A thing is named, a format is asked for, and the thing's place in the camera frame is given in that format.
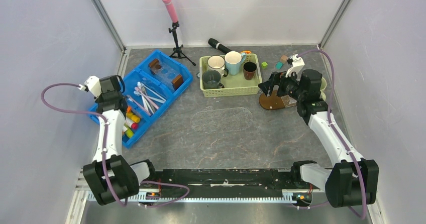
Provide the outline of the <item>clear textured toothbrush holder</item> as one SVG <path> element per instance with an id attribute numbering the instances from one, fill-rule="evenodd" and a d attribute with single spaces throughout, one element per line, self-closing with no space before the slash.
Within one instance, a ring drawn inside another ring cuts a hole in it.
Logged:
<path id="1" fill-rule="evenodd" d="M 281 100 L 285 108 L 293 107 L 297 105 L 297 101 L 294 98 L 290 97 L 289 95 L 282 96 Z"/>

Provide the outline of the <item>pale green ribbed mug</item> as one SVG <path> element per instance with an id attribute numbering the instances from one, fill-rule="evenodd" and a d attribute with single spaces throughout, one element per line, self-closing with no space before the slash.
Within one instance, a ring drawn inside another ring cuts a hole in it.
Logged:
<path id="1" fill-rule="evenodd" d="M 322 77 L 321 81 L 322 81 L 321 86 L 320 86 L 321 99 L 325 101 L 327 99 L 326 94 L 325 94 L 325 89 L 327 87 L 327 81 L 324 77 Z"/>

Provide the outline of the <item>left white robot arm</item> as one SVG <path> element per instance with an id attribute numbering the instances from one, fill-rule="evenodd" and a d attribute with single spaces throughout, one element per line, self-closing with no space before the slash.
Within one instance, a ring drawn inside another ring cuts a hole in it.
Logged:
<path id="1" fill-rule="evenodd" d="M 99 121 L 99 139 L 92 162 L 83 167 L 83 176 L 99 205 L 116 201 L 126 205 L 129 197 L 139 193 L 140 183 L 153 187 L 158 174 L 149 160 L 129 164 L 122 156 L 128 108 L 123 79 L 118 75 L 90 76 L 84 87 L 97 104 L 93 114 Z"/>

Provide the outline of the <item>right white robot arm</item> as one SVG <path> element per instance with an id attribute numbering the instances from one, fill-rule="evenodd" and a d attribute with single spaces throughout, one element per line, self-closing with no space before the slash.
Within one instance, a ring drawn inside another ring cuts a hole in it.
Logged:
<path id="1" fill-rule="evenodd" d="M 322 74 L 304 70 L 301 77 L 273 72 L 258 86 L 267 96 L 289 96 L 296 100 L 297 112 L 325 148 L 333 168 L 315 161 L 297 161 L 291 168 L 290 182 L 297 188 L 308 183 L 323 190 L 332 207 L 374 204 L 379 166 L 367 160 L 349 143 L 337 125 L 328 104 L 321 99 Z"/>

